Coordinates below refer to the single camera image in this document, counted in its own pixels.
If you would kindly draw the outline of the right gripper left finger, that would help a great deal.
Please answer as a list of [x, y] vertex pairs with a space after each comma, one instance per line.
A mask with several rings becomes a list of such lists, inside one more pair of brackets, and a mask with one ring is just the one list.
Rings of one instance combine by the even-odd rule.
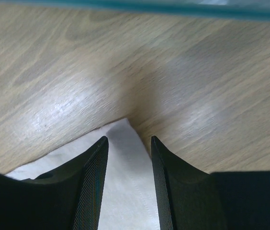
[[35, 179], [0, 174], [0, 230], [95, 230], [99, 225], [108, 139]]

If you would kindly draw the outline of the beige t shirt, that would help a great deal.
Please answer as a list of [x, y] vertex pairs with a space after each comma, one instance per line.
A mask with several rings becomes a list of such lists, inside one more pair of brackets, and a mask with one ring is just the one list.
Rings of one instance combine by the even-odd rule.
[[109, 141], [100, 230], [158, 230], [159, 218], [152, 161], [128, 119], [89, 132], [7, 174], [34, 179], [80, 155], [100, 137]]

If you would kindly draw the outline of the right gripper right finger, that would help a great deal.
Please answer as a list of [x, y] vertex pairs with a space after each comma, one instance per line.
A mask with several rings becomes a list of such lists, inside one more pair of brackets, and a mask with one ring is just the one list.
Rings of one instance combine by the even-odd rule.
[[151, 156], [163, 230], [270, 230], [270, 171], [205, 173], [157, 138]]

